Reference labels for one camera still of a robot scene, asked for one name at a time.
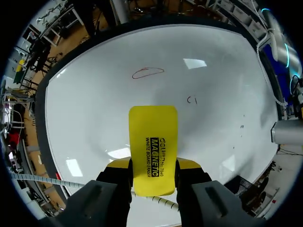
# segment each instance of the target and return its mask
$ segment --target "blue light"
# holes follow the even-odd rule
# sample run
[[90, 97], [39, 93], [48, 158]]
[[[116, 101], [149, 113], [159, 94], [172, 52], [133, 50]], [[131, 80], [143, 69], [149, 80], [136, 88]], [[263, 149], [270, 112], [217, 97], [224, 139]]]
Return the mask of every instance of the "blue light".
[[261, 13], [263, 13], [263, 11], [264, 11], [264, 10], [268, 10], [268, 11], [270, 11], [269, 9], [267, 9], [267, 8], [264, 8], [264, 9], [262, 9], [262, 10], [261, 10]]
[[292, 94], [292, 81], [293, 81], [294, 77], [290, 80], [290, 83], [289, 83], [289, 91], [290, 91], [290, 94]]
[[287, 44], [285, 44], [285, 47], [286, 47], [286, 52], [287, 52], [287, 65], [286, 65], [286, 68], [288, 68], [289, 67], [289, 51], [288, 51]]

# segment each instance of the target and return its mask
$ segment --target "red object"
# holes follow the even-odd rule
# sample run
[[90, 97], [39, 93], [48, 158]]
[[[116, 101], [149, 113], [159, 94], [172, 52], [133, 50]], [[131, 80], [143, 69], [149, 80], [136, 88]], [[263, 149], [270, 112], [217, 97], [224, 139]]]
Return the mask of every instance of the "red object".
[[15, 143], [18, 144], [20, 141], [19, 133], [14, 132], [9, 134], [9, 144]]
[[57, 177], [58, 180], [61, 180], [61, 177], [59, 176], [58, 173], [56, 173], [56, 177]]

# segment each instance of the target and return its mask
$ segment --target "desk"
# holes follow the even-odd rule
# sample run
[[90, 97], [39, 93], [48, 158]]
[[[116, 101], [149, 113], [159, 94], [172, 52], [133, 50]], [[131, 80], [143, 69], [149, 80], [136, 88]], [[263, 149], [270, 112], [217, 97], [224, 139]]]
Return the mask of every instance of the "desk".
[[[79, 15], [77, 14], [76, 10], [74, 9], [73, 5], [70, 5], [67, 9], [64, 9], [61, 14], [50, 23], [50, 25], [40, 34], [39, 38], [45, 38], [51, 45], [53, 46], [57, 46], [57, 44], [60, 42], [61, 36], [53, 29], [53, 27], [62, 19], [62, 17], [64, 17], [65, 15], [67, 15], [68, 13], [73, 12], [73, 14], [75, 15], [76, 19], [74, 21], [72, 21], [67, 28], [71, 27], [73, 24], [75, 24], [77, 21], [79, 21], [82, 25], [83, 21], [81, 20], [81, 18], [79, 17]], [[49, 31], [52, 31], [56, 36], [57, 36], [57, 40], [55, 41], [55, 43], [50, 40], [47, 37], [47, 33]]]
[[[132, 106], [173, 105], [178, 157], [196, 161], [221, 183], [237, 174], [254, 182], [276, 154], [270, 129], [278, 119], [255, 45], [243, 29], [193, 17], [134, 21], [88, 40], [37, 90], [36, 129], [47, 171], [73, 182], [95, 179], [111, 160], [130, 156]], [[176, 201], [176, 194], [165, 198]], [[177, 212], [133, 198], [130, 226], [179, 222]]]

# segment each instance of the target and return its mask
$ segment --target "white cable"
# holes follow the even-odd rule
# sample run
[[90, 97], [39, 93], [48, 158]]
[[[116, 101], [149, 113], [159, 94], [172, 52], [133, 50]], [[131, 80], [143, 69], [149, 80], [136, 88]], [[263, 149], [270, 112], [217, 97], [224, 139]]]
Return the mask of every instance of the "white cable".
[[[45, 182], [45, 183], [51, 183], [51, 184], [57, 184], [57, 185], [62, 185], [65, 187], [71, 187], [71, 188], [82, 188], [84, 184], [82, 183], [74, 183], [74, 182], [69, 182], [69, 181], [62, 181], [62, 180], [57, 180], [53, 178], [48, 178], [48, 177], [43, 177], [43, 176], [37, 176], [37, 175], [31, 175], [31, 174], [15, 174], [11, 173], [11, 178], [15, 180], [21, 180], [21, 181], [40, 181], [40, 182]], [[169, 207], [172, 210], [179, 211], [179, 206], [177, 203], [172, 202], [170, 200], [166, 200], [164, 198], [158, 197], [158, 196], [151, 196], [151, 197], [145, 197], [147, 199], [150, 199], [154, 202], [157, 202], [158, 204], [164, 204], [165, 207]]]
[[[266, 28], [266, 25], [263, 23], [263, 21], [262, 21], [260, 15], [259, 15], [259, 13], [258, 13], [258, 11], [257, 11], [257, 9], [256, 9], [256, 7], [255, 7], [255, 4], [254, 4], [253, 0], [251, 0], [251, 3], [252, 3], [252, 5], [253, 5], [253, 7], [254, 7], [254, 10], [255, 10], [255, 12], [256, 12], [258, 18], [261, 20], [262, 25], [264, 26], [264, 28]], [[286, 107], [286, 106], [288, 105], [288, 103], [285, 101], [285, 99], [284, 99], [284, 102], [282, 103], [282, 102], [280, 102], [280, 101], [276, 98], [276, 96], [275, 96], [275, 94], [274, 94], [274, 91], [273, 91], [273, 88], [271, 87], [271, 84], [270, 84], [268, 75], [267, 75], [267, 73], [265, 72], [265, 69], [264, 69], [263, 64], [262, 64], [262, 62], [261, 62], [261, 59], [260, 59], [259, 49], [260, 49], [260, 46], [264, 43], [264, 41], [267, 39], [267, 35], [268, 35], [268, 31], [269, 31], [269, 30], [266, 30], [266, 33], [265, 33], [264, 38], [257, 44], [257, 48], [256, 48], [256, 49], [257, 49], [258, 61], [259, 61], [259, 64], [260, 64], [260, 67], [261, 67], [261, 70], [262, 70], [262, 73], [263, 73], [263, 77], [264, 77], [264, 79], [265, 79], [265, 82], [266, 82], [266, 84], [267, 84], [269, 90], [271, 91], [271, 93], [272, 93], [272, 95], [273, 95], [273, 97], [274, 97], [276, 103], [278, 103], [279, 105], [281, 105], [281, 106], [283, 106], [283, 107]]]
[[82, 183], [74, 183], [69, 181], [61, 181], [53, 178], [43, 177], [43, 176], [37, 176], [37, 175], [31, 175], [31, 174], [15, 174], [11, 173], [11, 178], [16, 180], [26, 180], [26, 181], [40, 181], [45, 183], [51, 183], [51, 184], [57, 184], [62, 185], [65, 187], [71, 187], [71, 188], [81, 188], [84, 186]]
[[259, 15], [259, 13], [258, 13], [258, 11], [257, 11], [257, 9], [256, 9], [256, 7], [255, 7], [254, 1], [253, 1], [253, 0], [251, 0], [251, 3], [252, 3], [252, 6], [253, 6], [253, 8], [254, 8], [254, 10], [255, 10], [255, 12], [256, 12], [256, 14], [257, 14], [258, 18], [259, 18], [259, 19], [260, 19], [260, 21], [261, 21], [261, 24], [263, 25], [263, 27], [264, 27], [264, 28], [265, 28], [265, 30], [266, 30], [267, 26], [265, 25], [265, 23], [263, 22], [263, 20], [262, 20], [261, 16]]
[[162, 203], [165, 207], [169, 207], [172, 210], [176, 210], [179, 212], [179, 205], [175, 202], [172, 202], [170, 200], [166, 200], [164, 198], [158, 197], [158, 196], [144, 196], [144, 198], [147, 198], [149, 200], [152, 200], [153, 202], [157, 202], [158, 204]]

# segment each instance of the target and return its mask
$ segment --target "gray cylinder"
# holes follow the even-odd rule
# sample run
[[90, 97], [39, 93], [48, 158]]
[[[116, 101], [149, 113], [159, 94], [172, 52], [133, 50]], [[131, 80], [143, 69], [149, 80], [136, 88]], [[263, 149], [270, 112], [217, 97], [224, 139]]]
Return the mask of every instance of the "gray cylinder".
[[271, 141], [276, 144], [303, 145], [303, 121], [278, 121], [271, 129]]

